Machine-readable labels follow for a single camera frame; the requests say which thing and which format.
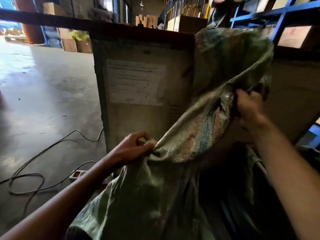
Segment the shelf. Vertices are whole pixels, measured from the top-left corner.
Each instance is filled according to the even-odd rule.
[[[289,7],[278,8],[278,9],[274,9],[274,10],[267,11],[267,12],[250,13],[247,15],[231,18],[230,22],[249,20],[249,19],[254,19],[254,18],[263,18],[263,17],[281,15],[286,12],[297,12],[297,11],[302,11],[302,10],[316,9],[316,8],[320,8],[320,0],[302,3],[302,4],[298,4],[298,5],[291,5]]]

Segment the polished floor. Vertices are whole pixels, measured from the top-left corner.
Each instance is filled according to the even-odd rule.
[[[96,139],[102,128],[97,81],[92,54],[58,48],[6,43],[0,36],[0,181],[9,178],[37,153],[78,129]],[[52,185],[85,161],[106,154],[105,139],[89,142],[77,132],[38,157],[24,173],[41,173]],[[36,189],[37,177],[14,181],[15,192]],[[27,207],[30,214],[60,189],[38,193]],[[29,195],[8,193],[0,185],[0,236],[23,217]]]

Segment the person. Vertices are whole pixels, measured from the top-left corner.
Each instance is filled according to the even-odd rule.
[[[140,27],[140,28],[143,28],[143,27],[144,27],[143,24],[142,24],[142,22],[141,22],[141,20],[139,20],[139,24],[137,25],[137,27]]]
[[[163,29],[164,25],[163,25],[163,21],[160,22],[160,24],[158,25],[158,29]]]
[[[238,89],[236,94],[240,123],[252,136],[298,238],[320,239],[320,175],[270,121],[259,93],[248,94]],[[60,239],[108,175],[152,151],[154,144],[151,142],[138,145],[141,137],[150,139],[146,132],[127,136],[85,175],[14,226],[0,240]]]

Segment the white paper document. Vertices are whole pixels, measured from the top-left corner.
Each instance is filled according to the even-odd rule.
[[[165,65],[108,59],[106,68],[112,103],[162,106],[157,89],[165,77]]]

